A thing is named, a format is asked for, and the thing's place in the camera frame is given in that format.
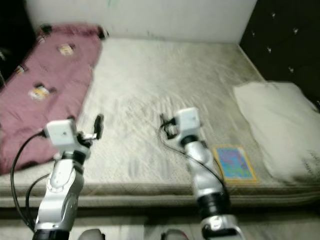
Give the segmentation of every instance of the white pillow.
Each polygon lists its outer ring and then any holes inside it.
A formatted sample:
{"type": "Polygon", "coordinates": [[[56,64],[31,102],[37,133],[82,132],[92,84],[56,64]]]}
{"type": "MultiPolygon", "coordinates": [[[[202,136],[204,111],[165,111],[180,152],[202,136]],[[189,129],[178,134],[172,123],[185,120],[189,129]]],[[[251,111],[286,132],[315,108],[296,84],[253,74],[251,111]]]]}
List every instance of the white pillow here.
{"type": "Polygon", "coordinates": [[[320,182],[320,113],[288,82],[234,87],[269,173],[285,182],[320,182]]]}

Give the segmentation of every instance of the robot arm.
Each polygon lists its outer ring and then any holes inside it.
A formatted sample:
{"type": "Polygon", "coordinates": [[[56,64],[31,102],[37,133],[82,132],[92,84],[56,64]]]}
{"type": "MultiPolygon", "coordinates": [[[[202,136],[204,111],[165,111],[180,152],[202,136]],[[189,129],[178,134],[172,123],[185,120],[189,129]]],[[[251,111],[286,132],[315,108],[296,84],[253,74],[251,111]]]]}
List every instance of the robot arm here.
{"type": "Polygon", "coordinates": [[[45,135],[57,147],[56,160],[46,183],[45,196],[40,204],[33,240],[67,240],[74,224],[78,197],[84,186],[85,159],[90,156],[92,141],[102,135],[103,116],[94,123],[93,134],[77,132],[73,119],[49,122],[45,135]]]}
{"type": "Polygon", "coordinates": [[[244,240],[236,218],[231,215],[228,191],[216,174],[213,155],[205,142],[199,140],[201,123],[197,109],[180,110],[171,120],[162,116],[162,126],[167,138],[174,139],[184,149],[192,176],[193,195],[202,219],[203,238],[244,240]],[[176,134],[168,131],[169,125],[175,127],[176,134]]]}

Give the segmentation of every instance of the colorful card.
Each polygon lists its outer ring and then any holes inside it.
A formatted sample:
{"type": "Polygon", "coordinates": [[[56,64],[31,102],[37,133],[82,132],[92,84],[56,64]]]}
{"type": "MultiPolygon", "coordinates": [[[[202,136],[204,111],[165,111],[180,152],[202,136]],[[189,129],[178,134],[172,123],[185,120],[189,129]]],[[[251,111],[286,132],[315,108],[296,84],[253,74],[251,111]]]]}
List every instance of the colorful card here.
{"type": "Polygon", "coordinates": [[[245,150],[241,146],[219,146],[213,148],[214,157],[228,182],[257,182],[254,170],[245,150]]]}

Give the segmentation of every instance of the wire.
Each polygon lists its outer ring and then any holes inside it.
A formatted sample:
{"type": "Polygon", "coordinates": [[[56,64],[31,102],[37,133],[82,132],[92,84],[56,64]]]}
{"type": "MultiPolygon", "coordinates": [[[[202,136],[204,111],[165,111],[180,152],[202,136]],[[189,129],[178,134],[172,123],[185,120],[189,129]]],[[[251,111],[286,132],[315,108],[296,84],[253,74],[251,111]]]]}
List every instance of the wire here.
{"type": "Polygon", "coordinates": [[[28,191],[26,191],[26,194],[25,194],[25,212],[26,212],[26,217],[28,218],[29,220],[29,223],[31,224],[32,226],[32,229],[35,228],[36,226],[36,223],[33,219],[33,217],[31,216],[31,212],[30,212],[30,205],[29,205],[29,198],[30,198],[30,194],[31,194],[31,191],[33,189],[33,187],[38,183],[40,182],[41,180],[47,178],[50,174],[46,174],[44,176],[41,176],[39,177],[37,180],[35,180],[31,186],[28,188],[28,191]]]}
{"type": "MultiPolygon", "coordinates": [[[[159,127],[159,129],[158,129],[157,136],[158,136],[160,142],[161,142],[166,148],[170,149],[171,151],[173,151],[173,152],[175,152],[175,153],[178,153],[178,154],[183,155],[184,157],[186,157],[186,158],[192,160],[193,162],[199,164],[201,167],[203,167],[205,170],[207,170],[209,173],[211,173],[215,178],[218,179],[218,181],[219,181],[220,184],[222,185],[222,188],[223,188],[223,190],[225,191],[225,193],[228,194],[228,190],[227,190],[226,185],[225,185],[225,183],[224,183],[223,177],[220,178],[216,173],[214,173],[210,168],[208,168],[208,167],[207,167],[206,165],[204,165],[202,162],[200,162],[199,160],[195,159],[195,158],[192,157],[192,156],[189,156],[189,155],[186,154],[184,151],[181,151],[181,150],[179,150],[179,149],[177,149],[177,148],[175,148],[175,147],[173,147],[173,146],[170,146],[169,144],[167,144],[167,143],[161,138],[161,131],[162,131],[162,129],[163,129],[167,124],[169,124],[169,123],[168,123],[168,122],[165,122],[165,123],[161,124],[160,127],[159,127]]],[[[221,169],[221,167],[219,166],[217,160],[216,160],[215,158],[213,158],[213,159],[214,159],[214,161],[217,163],[217,165],[218,165],[218,167],[219,167],[219,170],[220,170],[220,172],[221,172],[221,175],[223,176],[223,174],[222,174],[222,169],[221,169]]]]}
{"type": "Polygon", "coordinates": [[[43,131],[41,132],[38,132],[34,135],[32,135],[31,137],[29,137],[25,142],[24,144],[20,147],[18,153],[16,154],[14,160],[13,160],[13,163],[12,163],[12,167],[11,167],[11,170],[10,170],[10,183],[11,183],[11,193],[12,193],[12,197],[13,197],[13,201],[14,201],[14,205],[15,205],[15,208],[16,210],[18,211],[20,217],[22,218],[23,222],[27,225],[28,228],[31,229],[31,231],[34,232],[34,229],[32,228],[32,225],[31,223],[29,222],[28,218],[24,215],[24,213],[22,212],[21,210],[21,207],[19,205],[19,202],[18,202],[18,197],[17,197],[17,192],[16,192],[16,188],[15,188],[15,167],[16,167],[16,164],[17,164],[17,161],[20,157],[20,154],[21,152],[24,150],[25,146],[34,138],[36,137],[40,137],[40,136],[43,136],[44,133],[43,131]]]}

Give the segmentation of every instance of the floor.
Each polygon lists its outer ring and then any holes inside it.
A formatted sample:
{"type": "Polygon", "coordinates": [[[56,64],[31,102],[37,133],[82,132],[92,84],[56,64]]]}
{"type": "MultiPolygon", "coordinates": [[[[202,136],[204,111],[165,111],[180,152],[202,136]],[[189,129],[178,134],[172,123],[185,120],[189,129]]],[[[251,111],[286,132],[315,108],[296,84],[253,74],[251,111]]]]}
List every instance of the floor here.
{"type": "MultiPolygon", "coordinates": [[[[247,240],[317,240],[320,217],[312,210],[282,213],[241,213],[239,226],[247,240]]],[[[76,240],[87,229],[99,228],[107,240],[160,240],[167,229],[180,229],[190,240],[201,240],[199,219],[185,217],[108,216],[77,218],[70,233],[76,240]]],[[[0,220],[0,239],[32,239],[32,232],[17,219],[0,220]]]]}

